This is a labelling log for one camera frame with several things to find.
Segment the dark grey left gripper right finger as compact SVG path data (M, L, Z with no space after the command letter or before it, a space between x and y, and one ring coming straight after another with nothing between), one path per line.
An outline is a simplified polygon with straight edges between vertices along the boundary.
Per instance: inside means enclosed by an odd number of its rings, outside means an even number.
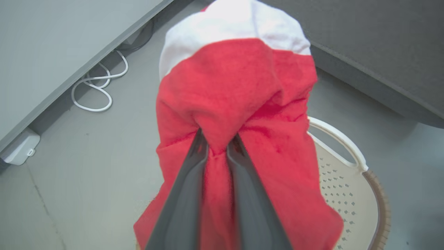
M292 245L240 138L227 146L241 250L291 250Z

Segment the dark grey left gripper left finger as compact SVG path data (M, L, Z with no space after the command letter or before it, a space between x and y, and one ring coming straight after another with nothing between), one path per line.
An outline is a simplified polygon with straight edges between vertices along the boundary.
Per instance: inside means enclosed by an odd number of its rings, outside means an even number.
M152 230L146 250L198 250L208 142L199 129Z

